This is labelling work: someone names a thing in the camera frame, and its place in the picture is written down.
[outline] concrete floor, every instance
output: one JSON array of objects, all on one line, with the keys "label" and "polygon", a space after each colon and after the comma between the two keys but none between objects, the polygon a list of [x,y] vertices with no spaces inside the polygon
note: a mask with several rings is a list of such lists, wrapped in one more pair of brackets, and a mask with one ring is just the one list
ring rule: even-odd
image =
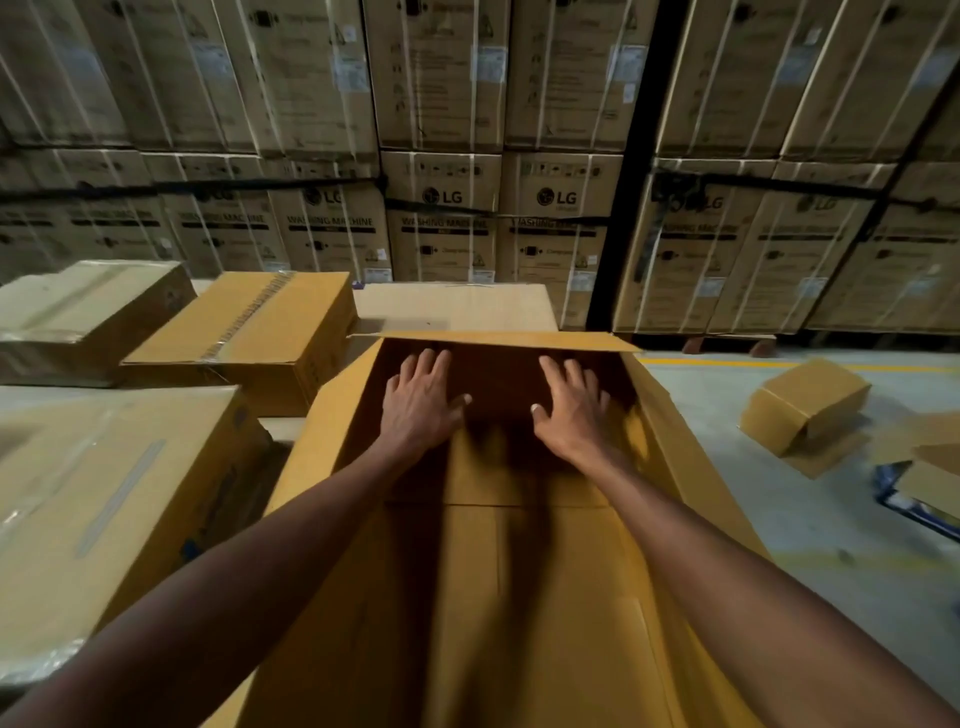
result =
[{"label": "concrete floor", "polygon": [[[960,355],[821,352],[873,383],[873,425],[960,408]],[[808,480],[743,435],[737,417],[771,360],[646,353],[777,564],[863,627],[960,709],[960,545],[872,499],[864,452]]]}]

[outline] box flap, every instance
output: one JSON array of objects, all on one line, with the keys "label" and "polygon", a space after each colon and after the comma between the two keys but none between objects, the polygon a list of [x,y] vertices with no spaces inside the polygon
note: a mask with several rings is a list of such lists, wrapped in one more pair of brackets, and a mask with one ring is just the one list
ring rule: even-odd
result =
[{"label": "box flap", "polygon": [[0,340],[79,341],[178,265],[83,260],[17,279],[0,288]]},{"label": "box flap", "polygon": [[960,519],[960,443],[914,448],[897,490]]},{"label": "box flap", "polygon": [[236,397],[110,392],[0,418],[0,684],[90,636]]},{"label": "box flap", "polygon": [[907,462],[913,459],[914,447],[951,443],[960,443],[960,411],[913,415],[874,434],[870,464]]},{"label": "box flap", "polygon": [[297,361],[348,273],[224,273],[124,364]]}]

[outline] sealed cardboard box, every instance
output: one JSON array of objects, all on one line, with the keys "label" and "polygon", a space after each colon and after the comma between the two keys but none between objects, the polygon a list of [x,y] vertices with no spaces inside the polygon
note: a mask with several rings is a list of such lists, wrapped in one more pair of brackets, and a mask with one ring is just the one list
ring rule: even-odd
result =
[{"label": "sealed cardboard box", "polygon": [[380,146],[503,149],[510,0],[365,0]]},{"label": "sealed cardboard box", "polygon": [[179,263],[85,260],[0,288],[0,381],[106,387],[196,298]]},{"label": "sealed cardboard box", "polygon": [[262,155],[376,162],[360,0],[214,0]]},{"label": "sealed cardboard box", "polygon": [[[773,161],[657,159],[655,168],[768,178]],[[705,196],[654,200],[643,188],[613,330],[700,333],[707,330],[727,276],[754,222],[763,191],[712,184]]]},{"label": "sealed cardboard box", "polygon": [[[264,177],[259,157],[144,155],[156,182],[252,180]],[[267,192],[164,195],[194,278],[221,271],[278,271],[289,267]]]},{"label": "sealed cardboard box", "polygon": [[0,692],[13,693],[245,525],[270,446],[236,387],[97,393],[0,426],[23,433],[0,461]]},{"label": "sealed cardboard box", "polygon": [[514,5],[506,144],[622,152],[656,3]]},{"label": "sealed cardboard box", "polygon": [[[917,162],[906,167],[894,195],[952,206],[960,202],[958,189],[960,164]],[[940,316],[955,321],[940,308],[960,271],[958,222],[945,212],[890,206],[871,237],[854,245],[807,327],[923,331]]]},{"label": "sealed cardboard box", "polygon": [[0,118],[18,144],[130,144],[74,0],[0,4],[0,58]]},{"label": "sealed cardboard box", "polygon": [[[50,149],[24,152],[41,189],[123,187],[152,183],[133,150]],[[77,258],[180,260],[177,237],[153,197],[69,201],[55,206],[54,234]]]},{"label": "sealed cardboard box", "polygon": [[137,149],[256,151],[211,0],[77,9]]},{"label": "sealed cardboard box", "polygon": [[129,386],[240,384],[258,417],[299,417],[337,371],[356,307],[346,273],[224,273],[123,360]]},{"label": "sealed cardboard box", "polygon": [[844,3],[783,157],[899,159],[960,58],[958,34],[950,0]]},{"label": "sealed cardboard box", "polygon": [[740,429],[815,478],[866,442],[857,416],[869,392],[862,376],[827,359],[809,359],[751,395]]},{"label": "sealed cardboard box", "polygon": [[582,328],[607,236],[565,217],[610,215],[623,157],[549,152],[503,156],[498,282],[546,283],[560,328]]},{"label": "sealed cardboard box", "polygon": [[572,727],[602,705],[605,726],[667,726],[709,705],[716,725],[758,726],[603,496],[533,434],[530,405],[549,401],[538,356],[578,357],[612,392],[617,437],[650,481],[766,556],[637,349],[609,334],[376,341],[317,396],[268,510],[372,442],[387,378],[427,346],[452,350],[449,392],[473,395],[467,427],[399,480],[207,725],[446,725],[470,712]]},{"label": "sealed cardboard box", "polygon": [[[377,166],[350,161],[280,161],[263,169],[272,179],[372,179]],[[362,283],[394,279],[383,194],[373,182],[270,193],[283,245],[295,271],[345,271]]]},{"label": "sealed cardboard box", "polygon": [[840,5],[694,3],[660,122],[658,154],[776,157]]},{"label": "sealed cardboard box", "polygon": [[500,155],[384,152],[387,198],[434,206],[432,212],[387,211],[396,280],[493,283],[496,223],[444,214],[444,207],[496,212]]},{"label": "sealed cardboard box", "polygon": [[[780,162],[775,180],[881,188],[892,164]],[[724,284],[709,331],[796,333],[872,203],[767,192]]]}]

